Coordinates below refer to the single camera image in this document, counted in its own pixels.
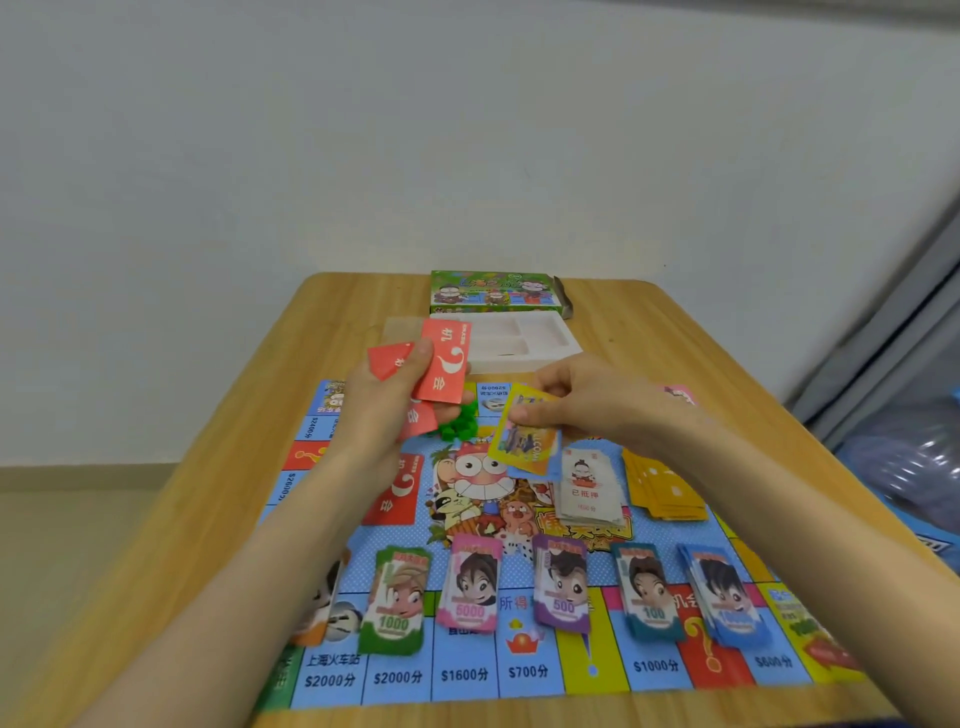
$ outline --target crown icon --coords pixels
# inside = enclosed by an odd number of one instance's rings
[[[537,652],[537,645],[540,640],[531,640],[526,632],[520,632],[514,635],[512,640],[505,640],[508,649],[515,655],[532,655]]]

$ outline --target hand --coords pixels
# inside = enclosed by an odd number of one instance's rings
[[[597,435],[657,460],[663,459],[658,425],[697,416],[696,407],[589,353],[548,364],[532,385],[560,399],[512,407],[518,425],[561,426],[567,440]]]
[[[432,358],[433,342],[420,339],[403,366],[390,378],[377,379],[365,355],[347,378],[340,422],[325,457],[344,455],[348,458],[355,483],[364,489],[365,496],[378,496],[396,477],[400,455],[396,439],[406,420],[410,394]],[[472,400],[473,393],[465,392],[464,402]],[[434,402],[433,409],[441,425],[460,414],[459,404]]]

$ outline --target white wall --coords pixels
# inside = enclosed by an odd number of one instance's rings
[[[178,459],[319,270],[651,279],[784,397],[960,189],[958,119],[929,30],[3,3],[0,465]]]

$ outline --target left hand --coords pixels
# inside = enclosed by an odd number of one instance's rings
[[[433,359],[433,342],[420,339],[396,373],[380,381],[370,371],[364,355],[347,378],[340,422],[325,457],[345,455],[351,464],[357,485],[370,499],[380,495],[396,477],[399,468],[400,436],[410,407],[410,394],[426,373]],[[473,400],[464,393],[464,403]],[[433,402],[437,423],[456,419],[459,404]]]

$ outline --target baseboard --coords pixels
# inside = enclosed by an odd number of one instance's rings
[[[159,490],[177,463],[0,468],[0,493]]]

